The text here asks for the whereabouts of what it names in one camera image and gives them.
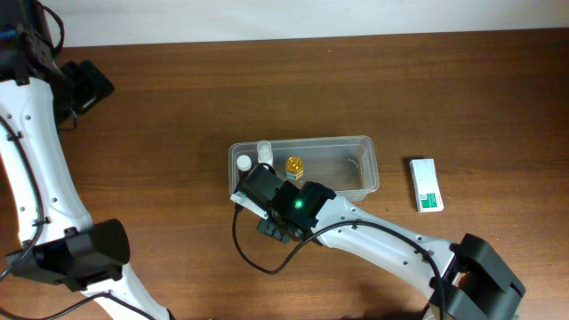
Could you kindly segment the small gold-lidded balm jar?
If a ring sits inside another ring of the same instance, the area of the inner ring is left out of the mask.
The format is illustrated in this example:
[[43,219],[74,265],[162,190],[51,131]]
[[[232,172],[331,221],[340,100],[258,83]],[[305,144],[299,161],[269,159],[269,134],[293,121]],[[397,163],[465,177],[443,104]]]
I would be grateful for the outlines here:
[[286,177],[290,180],[299,180],[304,174],[304,163],[300,157],[291,156],[285,162]]

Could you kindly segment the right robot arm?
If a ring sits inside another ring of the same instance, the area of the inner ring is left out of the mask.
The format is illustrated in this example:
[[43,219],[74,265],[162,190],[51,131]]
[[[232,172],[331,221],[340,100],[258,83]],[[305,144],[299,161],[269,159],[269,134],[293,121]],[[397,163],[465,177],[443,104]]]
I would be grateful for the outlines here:
[[268,164],[238,174],[236,210],[260,216],[258,230],[303,247],[352,253],[399,277],[429,300],[436,319],[512,319],[525,286],[483,238],[459,243],[399,227],[316,182],[297,188]]

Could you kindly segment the clear plastic container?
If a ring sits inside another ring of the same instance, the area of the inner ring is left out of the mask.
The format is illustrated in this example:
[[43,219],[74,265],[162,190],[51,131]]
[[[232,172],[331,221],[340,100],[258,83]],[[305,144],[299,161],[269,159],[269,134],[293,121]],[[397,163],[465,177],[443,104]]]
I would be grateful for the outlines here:
[[285,163],[296,156],[303,161],[303,175],[293,184],[320,183],[351,202],[364,200],[380,185],[371,138],[365,135],[272,140],[273,168],[286,178]]

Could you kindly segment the dark bottle white cap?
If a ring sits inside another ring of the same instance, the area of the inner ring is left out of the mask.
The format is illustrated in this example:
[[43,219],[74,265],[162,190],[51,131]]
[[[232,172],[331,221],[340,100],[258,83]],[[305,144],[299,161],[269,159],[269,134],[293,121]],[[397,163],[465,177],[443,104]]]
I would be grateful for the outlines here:
[[236,159],[238,169],[238,181],[246,178],[252,169],[252,159],[248,155],[241,155]]

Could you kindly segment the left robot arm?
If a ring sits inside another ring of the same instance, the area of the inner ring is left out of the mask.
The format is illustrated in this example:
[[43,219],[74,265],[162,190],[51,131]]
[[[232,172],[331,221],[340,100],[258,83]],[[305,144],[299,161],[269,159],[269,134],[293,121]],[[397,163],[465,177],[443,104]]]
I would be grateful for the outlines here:
[[5,274],[65,285],[115,319],[168,319],[130,263],[116,219],[94,222],[71,179],[59,134],[114,90],[88,60],[56,63],[55,13],[37,1],[1,4],[1,160],[17,205],[20,248]]

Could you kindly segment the white lotion bottle clear cap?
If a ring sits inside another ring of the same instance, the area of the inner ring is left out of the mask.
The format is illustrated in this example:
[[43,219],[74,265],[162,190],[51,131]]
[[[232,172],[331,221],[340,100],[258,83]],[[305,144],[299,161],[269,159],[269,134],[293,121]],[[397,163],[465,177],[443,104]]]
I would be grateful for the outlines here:
[[257,143],[257,161],[259,164],[273,166],[273,151],[269,141],[262,140]]

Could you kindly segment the white medicine box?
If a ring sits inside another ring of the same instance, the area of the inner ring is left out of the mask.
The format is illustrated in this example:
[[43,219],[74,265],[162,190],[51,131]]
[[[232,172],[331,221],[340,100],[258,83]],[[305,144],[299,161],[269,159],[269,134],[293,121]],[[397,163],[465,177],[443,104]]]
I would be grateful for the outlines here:
[[445,206],[438,185],[434,160],[432,158],[412,159],[410,169],[418,212],[443,211]]

